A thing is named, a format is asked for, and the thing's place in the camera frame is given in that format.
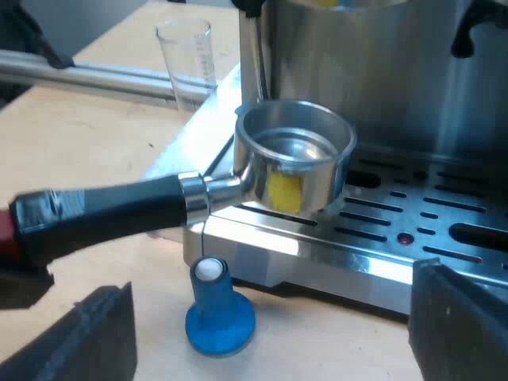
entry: measuring glass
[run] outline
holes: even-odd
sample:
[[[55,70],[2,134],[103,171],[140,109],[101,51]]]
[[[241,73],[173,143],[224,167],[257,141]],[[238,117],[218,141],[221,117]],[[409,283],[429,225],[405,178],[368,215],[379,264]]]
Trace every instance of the measuring glass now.
[[[207,20],[183,18],[156,26],[179,110],[194,112],[217,87],[212,28]]]

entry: black bracket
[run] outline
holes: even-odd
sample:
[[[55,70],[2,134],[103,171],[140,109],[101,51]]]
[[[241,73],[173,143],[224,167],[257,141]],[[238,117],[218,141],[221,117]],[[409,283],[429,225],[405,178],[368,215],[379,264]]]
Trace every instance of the black bracket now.
[[[0,364],[0,379],[130,381],[137,365],[133,291],[99,287]]]
[[[439,259],[414,263],[409,331],[425,380],[506,380],[508,305]]]
[[[48,60],[55,69],[74,67],[74,60],[63,54],[59,54],[45,39],[42,28],[37,21],[20,5],[11,10],[4,10],[7,20],[25,37],[27,49],[30,52],[39,54]]]

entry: slot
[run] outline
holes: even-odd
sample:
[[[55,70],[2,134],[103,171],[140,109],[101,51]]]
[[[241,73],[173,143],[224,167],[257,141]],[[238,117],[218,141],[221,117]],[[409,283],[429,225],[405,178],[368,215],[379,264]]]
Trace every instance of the slot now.
[[[342,228],[340,226],[334,228],[334,230],[338,233],[349,234],[350,236],[355,236],[355,237],[359,237],[359,238],[367,238],[368,240],[371,240],[371,241],[378,241],[378,242],[386,242],[387,241],[387,238],[385,236],[380,236],[379,234],[374,234],[374,233],[367,233],[367,232],[363,232],[361,230],[347,229],[347,228]]]
[[[433,220],[437,220],[437,214],[434,213],[427,213],[427,212],[421,212],[420,215],[425,218],[431,218]]]
[[[398,206],[392,206],[392,205],[387,205],[387,204],[379,204],[378,202],[372,202],[372,201],[367,201],[367,200],[360,200],[359,198],[346,197],[344,200],[346,202],[350,202],[352,204],[363,205],[363,206],[370,206],[371,208],[377,208],[377,209],[382,209],[382,210],[389,210],[389,211],[392,211],[392,212],[399,212],[399,213],[401,213],[404,210],[403,208],[399,208]]]
[[[455,241],[463,244],[508,252],[508,232],[506,230],[459,223],[450,226],[448,233]]]
[[[430,236],[435,236],[436,235],[436,232],[433,231],[432,229],[418,228],[417,231],[420,232],[420,233],[423,233],[423,234],[429,234]]]
[[[399,198],[406,198],[407,197],[407,194],[402,193],[402,192],[390,192],[390,195],[394,196],[394,197],[399,197]]]
[[[448,192],[448,193],[455,193],[455,194],[463,194],[465,196],[473,196],[478,198],[485,198],[485,194],[482,192],[477,192],[475,190],[465,190],[465,189],[458,189],[454,187],[447,187],[445,185],[436,185],[435,188],[438,191]]]
[[[391,222],[389,222],[387,220],[383,220],[381,218],[376,218],[376,217],[364,216],[363,214],[340,212],[339,215],[341,217],[351,218],[352,220],[371,222],[372,224],[377,224],[377,225],[383,225],[383,226],[390,226],[391,225]]]
[[[459,252],[450,252],[449,250],[443,250],[442,248],[433,248],[430,246],[424,246],[423,250],[425,252],[431,252],[432,254],[438,254],[440,256],[449,256],[451,258],[456,258],[458,260],[466,260],[468,262],[473,262],[474,264],[482,263],[482,259],[478,256],[469,256],[467,254],[461,254]]]
[[[367,159],[360,159],[358,161],[362,164],[371,165],[374,167],[384,167],[384,168],[389,168],[389,169],[395,169],[397,171],[401,171],[404,169],[404,167],[400,164],[384,163],[383,161],[367,160]]]
[[[415,171],[413,178],[419,181],[426,181],[429,178],[429,174],[425,171]]]
[[[437,175],[444,178],[444,179],[465,181],[467,183],[473,183],[473,184],[487,185],[489,183],[487,179],[479,179],[479,178],[463,176],[463,175],[454,175],[453,173],[448,173],[448,172],[438,172]]]
[[[349,170],[346,177],[346,184],[354,187],[377,188],[381,185],[381,178],[374,173]]]
[[[431,204],[450,206],[452,208],[457,208],[457,209],[470,210],[472,212],[478,212],[478,213],[485,213],[486,212],[486,209],[483,207],[462,204],[460,202],[451,202],[451,201],[446,201],[446,200],[440,200],[439,198],[424,197],[423,201],[430,202]]]
[[[264,214],[265,216],[282,218],[283,220],[297,222],[299,224],[304,224],[304,225],[308,225],[308,226],[316,226],[318,224],[316,221],[307,220],[306,218],[288,216],[287,214],[272,212],[270,210],[252,208],[251,206],[246,206],[246,205],[238,205],[238,206],[236,206],[236,208],[243,209],[243,210],[249,210],[251,212],[256,212],[259,214]]]

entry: red part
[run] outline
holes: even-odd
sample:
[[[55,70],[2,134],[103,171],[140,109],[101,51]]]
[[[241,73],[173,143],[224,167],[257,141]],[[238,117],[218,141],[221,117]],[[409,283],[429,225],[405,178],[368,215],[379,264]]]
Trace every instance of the red part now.
[[[14,224],[8,210],[0,210],[0,260],[21,260],[21,249],[14,235]]]

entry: black object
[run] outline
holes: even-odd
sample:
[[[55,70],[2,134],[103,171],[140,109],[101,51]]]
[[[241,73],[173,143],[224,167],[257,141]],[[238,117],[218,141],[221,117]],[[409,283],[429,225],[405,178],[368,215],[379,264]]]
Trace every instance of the black object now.
[[[409,331],[425,380],[506,380],[508,305],[438,259],[414,263]]]
[[[1,380],[128,381],[137,365],[133,292],[99,287],[0,364]]]
[[[508,29],[508,6],[493,0],[475,0],[460,22],[452,44],[453,56],[469,58],[475,54],[471,29],[484,22],[494,22],[498,28]]]
[[[239,10],[243,10],[247,18],[261,16],[261,7],[264,0],[231,0],[231,2]]]
[[[24,260],[37,267],[93,244],[187,222],[177,175],[116,187],[22,194],[10,204],[10,213]]]
[[[20,34],[24,36],[28,52],[34,52],[43,56],[48,60],[48,64],[56,69],[74,66],[74,60],[71,57],[59,54],[48,43],[37,21],[21,5],[17,4],[10,10],[4,10],[4,15],[19,30]]]
[[[53,283],[45,267],[0,262],[0,310],[29,308]]]

